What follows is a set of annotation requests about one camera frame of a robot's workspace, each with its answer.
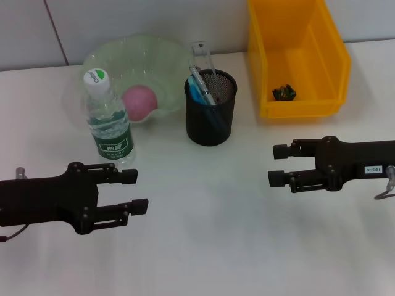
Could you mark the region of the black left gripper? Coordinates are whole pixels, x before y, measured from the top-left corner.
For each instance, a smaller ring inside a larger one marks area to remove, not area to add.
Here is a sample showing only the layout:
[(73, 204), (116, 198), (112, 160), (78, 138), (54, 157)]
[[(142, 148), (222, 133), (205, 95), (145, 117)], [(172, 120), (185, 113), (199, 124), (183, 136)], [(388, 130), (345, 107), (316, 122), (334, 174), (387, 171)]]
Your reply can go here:
[(96, 184), (136, 184), (136, 169), (114, 163), (71, 163), (65, 173), (48, 178), (1, 181), (1, 226), (61, 221), (80, 235), (124, 227), (130, 216), (145, 215), (148, 199), (97, 207)]

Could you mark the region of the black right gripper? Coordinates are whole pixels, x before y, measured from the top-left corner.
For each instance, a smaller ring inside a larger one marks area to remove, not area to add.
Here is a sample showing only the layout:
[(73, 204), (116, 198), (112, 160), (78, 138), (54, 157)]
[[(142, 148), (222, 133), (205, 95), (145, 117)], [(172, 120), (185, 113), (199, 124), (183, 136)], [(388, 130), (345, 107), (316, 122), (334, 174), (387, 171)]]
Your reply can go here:
[(317, 170), (269, 171), (270, 187), (288, 185), (292, 193), (339, 191), (355, 179), (387, 178), (386, 168), (394, 165), (394, 141), (349, 143), (334, 136), (294, 139), (290, 146), (274, 145), (273, 157), (315, 157)]

